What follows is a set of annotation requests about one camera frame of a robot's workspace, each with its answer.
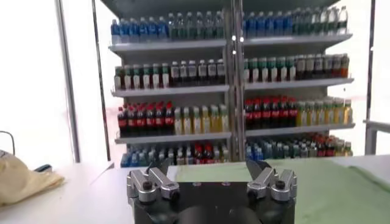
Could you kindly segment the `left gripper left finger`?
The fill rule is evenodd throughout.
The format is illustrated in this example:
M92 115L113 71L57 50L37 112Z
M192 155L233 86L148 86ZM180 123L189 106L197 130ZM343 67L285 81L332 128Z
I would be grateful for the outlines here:
M127 198L138 199L141 203L153 203L160 193L162 199L177 201L180 197L180 186L167 177L171 159L162 162L151 162L145 172L131 170L127 175Z

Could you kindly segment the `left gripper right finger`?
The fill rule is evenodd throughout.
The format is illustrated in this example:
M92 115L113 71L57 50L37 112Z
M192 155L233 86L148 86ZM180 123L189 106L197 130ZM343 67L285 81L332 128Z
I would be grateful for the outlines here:
M284 169L281 174L265 161L246 160L252 177L247 183L249 201L270 197L275 201L295 200L297 197L297 175L293 170Z

